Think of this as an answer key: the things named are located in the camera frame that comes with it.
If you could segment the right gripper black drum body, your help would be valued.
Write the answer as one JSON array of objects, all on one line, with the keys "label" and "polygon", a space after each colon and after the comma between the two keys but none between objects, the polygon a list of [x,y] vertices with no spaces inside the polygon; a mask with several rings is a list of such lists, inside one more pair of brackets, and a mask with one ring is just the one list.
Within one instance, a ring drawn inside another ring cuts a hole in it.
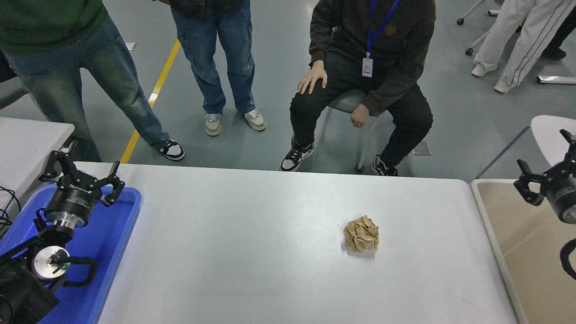
[{"label": "right gripper black drum body", "polygon": [[559,220],[576,223],[576,180],[573,174],[553,178],[547,174],[548,182],[542,184],[542,194],[549,201]]}]

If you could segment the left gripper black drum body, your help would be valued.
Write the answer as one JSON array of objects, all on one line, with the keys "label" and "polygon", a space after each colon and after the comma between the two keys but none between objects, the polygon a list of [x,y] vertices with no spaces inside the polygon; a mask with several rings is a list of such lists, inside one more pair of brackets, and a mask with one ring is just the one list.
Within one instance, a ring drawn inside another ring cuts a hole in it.
[{"label": "left gripper black drum body", "polygon": [[96,182],[97,179],[90,175],[80,176],[79,182],[71,175],[60,177],[56,191],[45,208],[45,218],[54,221],[56,215],[67,213],[82,221],[89,221],[101,197],[101,189],[95,185]]}]

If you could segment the seated person's left hand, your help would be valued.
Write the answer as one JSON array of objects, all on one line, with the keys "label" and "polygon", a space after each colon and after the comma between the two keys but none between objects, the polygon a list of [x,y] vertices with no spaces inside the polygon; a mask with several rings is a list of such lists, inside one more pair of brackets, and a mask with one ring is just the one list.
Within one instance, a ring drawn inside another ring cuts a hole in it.
[{"label": "seated person's left hand", "polygon": [[370,112],[366,105],[360,103],[351,114],[351,123],[355,128],[362,128],[366,125],[370,117]]}]

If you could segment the seated person's right hand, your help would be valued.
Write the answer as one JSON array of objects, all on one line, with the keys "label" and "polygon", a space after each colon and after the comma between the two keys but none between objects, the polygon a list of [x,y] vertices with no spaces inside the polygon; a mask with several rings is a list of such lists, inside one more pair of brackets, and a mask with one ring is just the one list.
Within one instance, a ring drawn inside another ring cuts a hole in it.
[{"label": "seated person's right hand", "polygon": [[301,95],[308,92],[313,94],[316,84],[320,84],[325,89],[328,83],[328,75],[324,68],[324,61],[317,60],[312,63],[310,70],[301,78],[297,85],[297,92]]}]

